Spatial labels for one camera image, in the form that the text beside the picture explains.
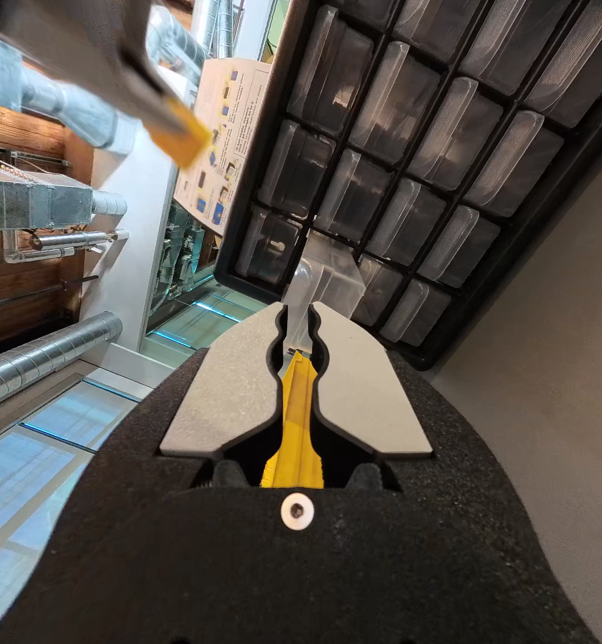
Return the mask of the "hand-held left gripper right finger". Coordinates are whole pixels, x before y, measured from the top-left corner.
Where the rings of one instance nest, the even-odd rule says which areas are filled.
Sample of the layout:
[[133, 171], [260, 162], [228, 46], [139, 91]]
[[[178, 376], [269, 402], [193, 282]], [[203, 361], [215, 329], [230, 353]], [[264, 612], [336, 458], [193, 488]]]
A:
[[314, 416], [381, 459], [429, 457], [433, 448], [384, 347], [322, 302], [309, 307]]

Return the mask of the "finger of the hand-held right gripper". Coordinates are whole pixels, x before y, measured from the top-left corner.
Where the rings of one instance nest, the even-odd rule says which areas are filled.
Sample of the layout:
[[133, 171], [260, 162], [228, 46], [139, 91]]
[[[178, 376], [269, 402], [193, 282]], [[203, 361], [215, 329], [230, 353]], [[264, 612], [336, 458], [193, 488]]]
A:
[[146, 51], [152, 1], [0, 1], [0, 36], [46, 73], [118, 109], [176, 94]]

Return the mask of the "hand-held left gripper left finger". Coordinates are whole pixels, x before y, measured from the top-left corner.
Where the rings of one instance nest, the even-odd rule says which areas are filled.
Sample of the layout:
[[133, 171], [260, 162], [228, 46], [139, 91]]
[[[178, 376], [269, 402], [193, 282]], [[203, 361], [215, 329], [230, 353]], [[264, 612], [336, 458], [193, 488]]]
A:
[[163, 440], [161, 454], [218, 459], [282, 419], [287, 306], [275, 302], [211, 343]]

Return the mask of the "yellow plastic bin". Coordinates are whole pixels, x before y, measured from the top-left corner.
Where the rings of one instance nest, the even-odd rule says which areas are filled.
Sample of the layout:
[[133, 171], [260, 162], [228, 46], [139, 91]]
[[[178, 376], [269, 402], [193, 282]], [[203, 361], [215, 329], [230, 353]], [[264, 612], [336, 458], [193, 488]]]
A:
[[295, 352], [282, 377], [283, 431], [281, 446], [267, 460], [262, 488], [322, 489], [320, 456], [311, 441], [311, 402], [317, 376], [310, 358]]

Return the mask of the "yellow cube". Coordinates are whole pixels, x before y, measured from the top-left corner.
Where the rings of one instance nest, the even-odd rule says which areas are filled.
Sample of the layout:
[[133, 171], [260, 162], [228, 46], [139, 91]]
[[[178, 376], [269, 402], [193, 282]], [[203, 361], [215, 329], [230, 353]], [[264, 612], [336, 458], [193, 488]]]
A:
[[211, 144], [211, 131], [182, 100], [168, 97], [163, 101], [163, 105], [176, 120], [176, 129], [159, 125], [150, 118], [143, 118], [141, 122], [151, 141], [171, 158], [178, 168], [188, 170]]

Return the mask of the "clear plastic drawer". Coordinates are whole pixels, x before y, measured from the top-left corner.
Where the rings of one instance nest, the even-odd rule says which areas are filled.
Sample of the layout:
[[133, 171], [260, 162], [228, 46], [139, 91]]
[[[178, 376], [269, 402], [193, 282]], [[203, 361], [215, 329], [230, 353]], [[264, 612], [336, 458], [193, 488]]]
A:
[[322, 302], [350, 319], [365, 289], [351, 249], [319, 232], [311, 231], [282, 300], [288, 308], [284, 352], [298, 350], [311, 353], [312, 341], [307, 321], [310, 304]]

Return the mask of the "silver pipe bundle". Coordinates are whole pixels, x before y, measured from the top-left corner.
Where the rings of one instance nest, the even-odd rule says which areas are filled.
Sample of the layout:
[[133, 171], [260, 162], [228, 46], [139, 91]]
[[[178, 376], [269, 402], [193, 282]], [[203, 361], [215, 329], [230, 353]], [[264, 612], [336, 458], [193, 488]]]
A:
[[242, 2], [185, 1], [193, 9], [179, 19], [168, 1], [154, 1], [146, 32], [146, 51], [158, 66], [197, 85], [209, 59], [231, 58], [242, 18]]

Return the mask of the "printed instruction sheet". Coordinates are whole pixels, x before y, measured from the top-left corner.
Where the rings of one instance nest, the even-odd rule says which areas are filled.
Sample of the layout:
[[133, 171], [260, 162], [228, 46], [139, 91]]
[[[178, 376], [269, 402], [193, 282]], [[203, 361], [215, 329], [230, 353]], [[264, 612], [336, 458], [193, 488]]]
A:
[[210, 59], [203, 65], [193, 113], [212, 138], [196, 164], [179, 171], [174, 199], [219, 237], [230, 218], [271, 68], [248, 59]]

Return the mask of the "metal air duct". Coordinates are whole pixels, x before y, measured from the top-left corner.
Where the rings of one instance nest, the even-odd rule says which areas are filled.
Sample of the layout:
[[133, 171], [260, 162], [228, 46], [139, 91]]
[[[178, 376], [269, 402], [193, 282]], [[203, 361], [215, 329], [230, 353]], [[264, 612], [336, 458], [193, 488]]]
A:
[[0, 167], [0, 232], [6, 263], [32, 263], [72, 256], [76, 251], [125, 241], [128, 230], [79, 230], [48, 235], [38, 230], [67, 230], [88, 225], [95, 215], [124, 215], [127, 202], [64, 174]]
[[76, 85], [26, 67], [22, 54], [1, 40], [0, 106], [54, 117], [94, 148], [120, 157], [134, 149], [137, 119]]

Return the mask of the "round metal duct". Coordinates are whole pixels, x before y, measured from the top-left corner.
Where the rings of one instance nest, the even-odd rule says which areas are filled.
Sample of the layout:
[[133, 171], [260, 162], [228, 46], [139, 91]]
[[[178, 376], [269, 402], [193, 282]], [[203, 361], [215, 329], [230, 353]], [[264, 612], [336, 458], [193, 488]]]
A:
[[112, 341], [123, 323], [104, 311], [0, 354], [0, 402], [53, 373], [87, 351]]

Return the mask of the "glass partition wall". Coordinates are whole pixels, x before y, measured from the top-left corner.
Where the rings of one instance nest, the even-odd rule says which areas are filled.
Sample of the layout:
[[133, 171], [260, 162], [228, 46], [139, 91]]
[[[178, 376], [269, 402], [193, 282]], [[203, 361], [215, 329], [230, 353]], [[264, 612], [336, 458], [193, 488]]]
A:
[[189, 289], [154, 298], [138, 354], [112, 344], [77, 360], [0, 408], [0, 616], [48, 543], [58, 515], [89, 461], [136, 404], [213, 340], [264, 305], [219, 285], [219, 241], [198, 240]]

